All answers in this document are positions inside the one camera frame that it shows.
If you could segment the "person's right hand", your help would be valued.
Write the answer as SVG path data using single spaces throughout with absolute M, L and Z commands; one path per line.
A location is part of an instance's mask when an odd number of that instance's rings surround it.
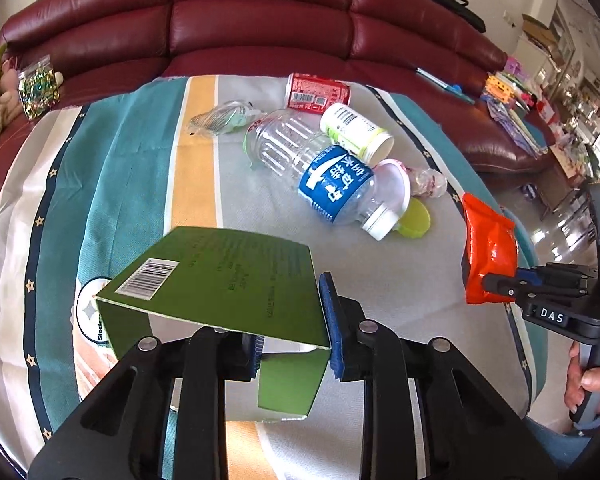
M 577 411 L 587 392 L 600 393 L 600 367 L 594 367 L 590 370 L 584 370 L 580 367 L 580 344 L 573 341 L 569 350 L 569 365 L 564 394 L 565 406 L 571 413 Z M 600 415 L 600 403 L 596 408 L 596 414 Z

